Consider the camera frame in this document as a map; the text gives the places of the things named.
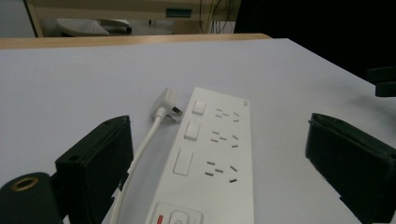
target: white table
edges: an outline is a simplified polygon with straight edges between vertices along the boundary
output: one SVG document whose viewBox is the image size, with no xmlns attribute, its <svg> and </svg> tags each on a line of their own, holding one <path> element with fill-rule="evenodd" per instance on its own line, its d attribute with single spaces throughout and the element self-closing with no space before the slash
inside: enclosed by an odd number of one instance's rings
<svg viewBox="0 0 396 224">
<path fill-rule="evenodd" d="M 137 147 L 166 87 L 181 109 L 194 87 L 249 99 L 256 223 L 359 223 L 304 156 L 312 113 L 396 147 L 396 99 L 375 97 L 373 85 L 288 39 L 1 49 L 0 68 L 1 186 L 52 175 L 54 161 L 106 119 L 130 115 Z M 121 223 L 146 219 L 177 128 L 165 122 L 149 145 Z"/>
</svg>

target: wooden table edge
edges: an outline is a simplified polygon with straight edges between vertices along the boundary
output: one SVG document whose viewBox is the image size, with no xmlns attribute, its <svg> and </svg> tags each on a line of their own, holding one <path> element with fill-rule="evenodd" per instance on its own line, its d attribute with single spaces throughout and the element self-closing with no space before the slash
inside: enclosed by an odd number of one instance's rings
<svg viewBox="0 0 396 224">
<path fill-rule="evenodd" d="M 114 45 L 135 45 L 195 41 L 231 41 L 271 39 L 264 34 L 221 34 L 221 35 L 132 35 L 92 37 L 40 37 L 0 38 L 0 49 L 43 49 L 73 48 Z"/>
</svg>

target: white power strip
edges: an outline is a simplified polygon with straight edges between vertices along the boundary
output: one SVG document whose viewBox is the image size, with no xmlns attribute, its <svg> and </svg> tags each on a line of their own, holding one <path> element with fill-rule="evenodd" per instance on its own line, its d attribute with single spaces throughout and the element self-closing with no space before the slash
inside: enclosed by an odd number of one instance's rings
<svg viewBox="0 0 396 224">
<path fill-rule="evenodd" d="M 195 88 L 146 224 L 254 223 L 249 101 Z"/>
</svg>

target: screw hole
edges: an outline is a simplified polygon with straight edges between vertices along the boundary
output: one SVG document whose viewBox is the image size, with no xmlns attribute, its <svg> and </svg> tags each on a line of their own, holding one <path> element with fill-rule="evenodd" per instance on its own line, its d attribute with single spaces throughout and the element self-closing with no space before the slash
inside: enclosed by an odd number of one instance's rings
<svg viewBox="0 0 396 224">
<path fill-rule="evenodd" d="M 35 176 L 29 176 L 25 177 L 24 179 L 21 179 L 17 181 L 15 184 L 11 186 L 11 189 L 13 191 L 23 191 L 26 189 L 31 188 L 38 182 L 38 178 Z"/>
<path fill-rule="evenodd" d="M 70 161 L 77 161 L 79 159 L 79 155 L 74 155 L 69 158 Z"/>
</svg>

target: white power cable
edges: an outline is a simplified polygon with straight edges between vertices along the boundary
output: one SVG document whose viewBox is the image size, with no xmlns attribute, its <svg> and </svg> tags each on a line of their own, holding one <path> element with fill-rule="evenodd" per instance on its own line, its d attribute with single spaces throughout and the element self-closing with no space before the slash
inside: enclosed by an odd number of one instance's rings
<svg viewBox="0 0 396 224">
<path fill-rule="evenodd" d="M 134 173 L 134 169 L 136 168 L 137 163 L 143 155 L 143 152 L 146 150 L 149 142 L 151 141 L 154 134 L 157 132 L 158 128 L 161 125 L 163 119 L 168 116 L 168 113 L 171 110 L 176 111 L 179 115 L 182 114 L 180 110 L 175 108 L 177 95 L 167 88 L 160 97 L 156 100 L 153 107 L 151 108 L 151 115 L 155 118 L 154 123 L 151 126 L 151 129 L 146 134 L 146 137 L 140 143 L 137 151 L 134 155 L 134 160 L 131 163 L 131 166 L 128 169 L 128 178 L 126 179 L 122 191 L 119 192 L 117 198 L 115 200 L 114 208 L 111 213 L 109 224 L 118 224 L 120 218 L 120 210 L 122 207 L 123 200 L 125 198 L 126 191 L 129 187 L 129 183 L 131 182 L 132 174 Z"/>
<path fill-rule="evenodd" d="M 126 179 L 122 191 L 117 195 L 117 198 L 115 200 L 114 208 L 111 213 L 111 219 L 110 219 L 110 224 L 117 224 L 119 222 L 119 217 L 120 217 L 120 210 L 122 207 L 123 200 L 125 198 L 126 190 L 129 187 L 129 183 L 131 182 L 132 174 L 134 173 L 134 169 L 136 168 L 137 163 L 139 162 L 140 158 L 143 155 L 143 152 L 149 145 L 149 142 L 151 141 L 152 137 L 154 134 L 157 132 L 158 128 L 160 127 L 161 122 L 163 121 L 163 118 L 161 117 L 156 117 L 154 120 L 154 123 L 151 126 L 151 129 L 148 131 L 148 134 L 146 135 L 145 139 L 143 142 L 140 144 L 140 146 L 137 148 L 137 153 L 134 156 L 134 160 L 131 163 L 130 168 L 128 169 L 128 178 Z"/>
</svg>

